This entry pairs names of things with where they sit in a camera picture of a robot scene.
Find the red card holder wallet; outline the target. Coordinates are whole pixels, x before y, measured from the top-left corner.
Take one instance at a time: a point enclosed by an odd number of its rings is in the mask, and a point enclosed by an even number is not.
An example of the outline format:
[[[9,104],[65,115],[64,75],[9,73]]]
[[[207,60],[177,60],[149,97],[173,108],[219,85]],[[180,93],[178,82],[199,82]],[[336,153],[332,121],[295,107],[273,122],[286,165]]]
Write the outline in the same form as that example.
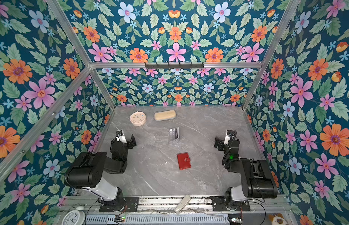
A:
[[[178,166],[180,170],[191,168],[190,157],[187,152],[177,154]]]

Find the pink round clock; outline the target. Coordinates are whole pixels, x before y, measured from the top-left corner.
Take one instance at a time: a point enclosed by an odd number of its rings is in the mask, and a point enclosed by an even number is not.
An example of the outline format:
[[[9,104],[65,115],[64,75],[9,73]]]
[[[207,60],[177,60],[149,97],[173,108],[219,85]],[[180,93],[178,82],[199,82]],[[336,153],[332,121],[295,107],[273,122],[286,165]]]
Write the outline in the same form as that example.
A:
[[[145,113],[140,111],[134,112],[129,119],[131,124],[136,127],[146,124],[147,121]]]

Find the white alarm clock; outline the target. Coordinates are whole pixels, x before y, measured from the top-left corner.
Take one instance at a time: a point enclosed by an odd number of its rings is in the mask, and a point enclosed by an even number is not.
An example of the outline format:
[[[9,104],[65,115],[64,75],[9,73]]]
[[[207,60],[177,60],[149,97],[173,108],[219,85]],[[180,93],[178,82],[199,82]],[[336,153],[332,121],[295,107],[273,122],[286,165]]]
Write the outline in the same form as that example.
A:
[[[72,210],[62,220],[61,225],[83,225],[86,215],[83,211]]]

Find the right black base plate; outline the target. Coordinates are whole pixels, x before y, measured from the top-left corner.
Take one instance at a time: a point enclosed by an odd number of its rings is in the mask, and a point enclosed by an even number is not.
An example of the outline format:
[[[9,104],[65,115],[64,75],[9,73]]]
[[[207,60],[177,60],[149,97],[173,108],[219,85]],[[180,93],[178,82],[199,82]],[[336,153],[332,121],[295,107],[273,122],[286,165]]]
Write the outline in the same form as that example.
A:
[[[247,202],[235,202],[225,196],[210,196],[214,212],[249,212],[250,205]]]

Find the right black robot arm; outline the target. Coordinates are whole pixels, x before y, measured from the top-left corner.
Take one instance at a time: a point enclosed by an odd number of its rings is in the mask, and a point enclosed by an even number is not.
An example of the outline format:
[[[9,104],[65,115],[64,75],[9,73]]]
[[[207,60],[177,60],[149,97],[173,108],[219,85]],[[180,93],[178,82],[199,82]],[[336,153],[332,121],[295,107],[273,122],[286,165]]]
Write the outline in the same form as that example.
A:
[[[278,196],[278,187],[266,160],[240,156],[237,131],[227,130],[224,139],[215,138],[214,147],[224,153],[222,167],[240,175],[241,183],[229,187],[224,197],[212,197],[214,211],[249,211],[249,201],[264,203]]]

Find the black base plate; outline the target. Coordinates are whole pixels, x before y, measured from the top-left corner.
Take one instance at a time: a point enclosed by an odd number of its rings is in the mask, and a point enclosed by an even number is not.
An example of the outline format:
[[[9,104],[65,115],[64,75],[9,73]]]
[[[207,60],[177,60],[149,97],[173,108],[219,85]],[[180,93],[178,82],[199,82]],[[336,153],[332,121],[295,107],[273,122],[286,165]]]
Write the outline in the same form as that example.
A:
[[[250,205],[247,202],[235,202],[225,196],[210,196],[214,212],[249,212]]]
[[[136,212],[139,206],[139,197],[120,197],[118,200],[104,201],[100,203],[99,212]]]

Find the dark grey credit card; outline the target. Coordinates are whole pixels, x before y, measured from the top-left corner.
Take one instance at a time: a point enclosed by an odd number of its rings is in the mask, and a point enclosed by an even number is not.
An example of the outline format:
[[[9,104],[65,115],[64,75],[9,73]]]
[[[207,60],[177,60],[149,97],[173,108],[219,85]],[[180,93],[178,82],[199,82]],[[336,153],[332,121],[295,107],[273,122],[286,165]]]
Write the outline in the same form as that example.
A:
[[[175,137],[175,140],[179,139],[179,137],[180,137],[180,135],[179,135],[179,127],[175,128],[174,137]]]

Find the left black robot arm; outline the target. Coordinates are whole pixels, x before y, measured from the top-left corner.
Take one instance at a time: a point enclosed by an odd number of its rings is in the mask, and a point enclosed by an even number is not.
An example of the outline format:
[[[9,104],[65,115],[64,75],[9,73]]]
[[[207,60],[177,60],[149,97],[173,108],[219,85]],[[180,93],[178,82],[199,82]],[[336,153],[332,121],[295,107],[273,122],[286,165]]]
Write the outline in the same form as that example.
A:
[[[131,211],[138,198],[125,198],[122,190],[109,183],[103,177],[103,173],[125,172],[128,166],[128,152],[137,146],[136,139],[132,135],[130,140],[127,140],[123,131],[118,130],[110,144],[111,157],[104,151],[81,153],[67,170],[65,184],[94,194],[100,204],[100,212]]]

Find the black hook rail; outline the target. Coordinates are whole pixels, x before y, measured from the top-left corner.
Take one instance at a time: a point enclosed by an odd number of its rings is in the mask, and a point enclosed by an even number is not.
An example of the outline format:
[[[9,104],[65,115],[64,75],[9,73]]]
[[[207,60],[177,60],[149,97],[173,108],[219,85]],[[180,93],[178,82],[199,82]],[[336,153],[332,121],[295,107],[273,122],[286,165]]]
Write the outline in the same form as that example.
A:
[[[204,63],[179,62],[179,63],[145,63],[147,69],[202,69],[205,68]]]

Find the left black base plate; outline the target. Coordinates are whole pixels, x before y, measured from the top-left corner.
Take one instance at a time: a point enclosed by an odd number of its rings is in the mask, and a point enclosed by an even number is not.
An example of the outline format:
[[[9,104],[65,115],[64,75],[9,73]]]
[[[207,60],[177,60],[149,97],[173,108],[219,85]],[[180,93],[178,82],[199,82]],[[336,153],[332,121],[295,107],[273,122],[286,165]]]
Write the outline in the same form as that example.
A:
[[[104,201],[100,203],[99,212],[136,212],[139,206],[139,197],[120,197],[118,200]]]

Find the white remote control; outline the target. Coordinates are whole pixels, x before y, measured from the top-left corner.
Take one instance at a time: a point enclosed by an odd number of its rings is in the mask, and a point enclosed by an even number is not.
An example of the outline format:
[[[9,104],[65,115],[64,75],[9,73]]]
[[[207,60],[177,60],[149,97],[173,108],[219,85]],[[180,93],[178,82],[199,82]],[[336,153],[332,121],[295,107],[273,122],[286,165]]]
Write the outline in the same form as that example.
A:
[[[177,205],[177,207],[175,208],[174,210],[175,213],[179,214],[185,208],[185,206],[188,205],[190,200],[191,200],[191,197],[189,195],[185,195],[183,199],[180,201],[180,203]]]

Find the plush toy animal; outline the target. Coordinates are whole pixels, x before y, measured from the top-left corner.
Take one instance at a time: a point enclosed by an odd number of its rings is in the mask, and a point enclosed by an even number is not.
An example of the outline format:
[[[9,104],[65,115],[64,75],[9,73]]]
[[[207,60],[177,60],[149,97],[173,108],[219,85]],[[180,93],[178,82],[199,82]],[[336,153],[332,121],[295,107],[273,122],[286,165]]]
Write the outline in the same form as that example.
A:
[[[270,214],[268,218],[271,222],[271,225],[289,225],[288,221],[280,213]]]

